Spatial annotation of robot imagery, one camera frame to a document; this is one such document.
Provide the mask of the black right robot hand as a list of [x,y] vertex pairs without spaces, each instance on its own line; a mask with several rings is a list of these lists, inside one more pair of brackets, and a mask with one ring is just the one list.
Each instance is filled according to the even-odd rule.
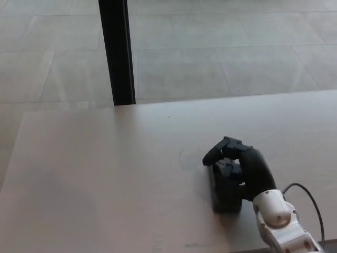
[[203,158],[213,170],[215,194],[220,201],[252,201],[257,195],[277,189],[262,153],[241,140],[224,137]]

